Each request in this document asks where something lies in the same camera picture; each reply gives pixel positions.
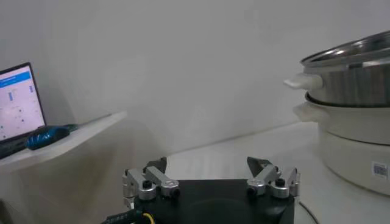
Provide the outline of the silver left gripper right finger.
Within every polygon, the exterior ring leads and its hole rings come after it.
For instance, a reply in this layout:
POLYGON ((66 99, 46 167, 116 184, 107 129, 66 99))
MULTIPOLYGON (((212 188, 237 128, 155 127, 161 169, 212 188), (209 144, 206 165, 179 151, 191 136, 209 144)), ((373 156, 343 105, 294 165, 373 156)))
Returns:
POLYGON ((300 173, 296 167, 282 171, 266 159, 250 156, 247 165, 253 175, 246 181, 248 196, 255 198, 269 191, 274 198, 299 197, 300 173))

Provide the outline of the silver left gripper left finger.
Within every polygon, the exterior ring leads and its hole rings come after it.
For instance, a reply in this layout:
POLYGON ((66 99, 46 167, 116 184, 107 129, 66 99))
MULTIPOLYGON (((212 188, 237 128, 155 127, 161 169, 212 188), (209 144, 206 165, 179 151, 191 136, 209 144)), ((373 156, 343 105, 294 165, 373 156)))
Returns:
POLYGON ((167 158, 162 157, 148 162, 143 170, 126 169, 122 176, 122 196, 125 201, 134 198, 154 200, 158 192, 162 197, 179 197, 180 184, 165 175, 166 166, 167 158))

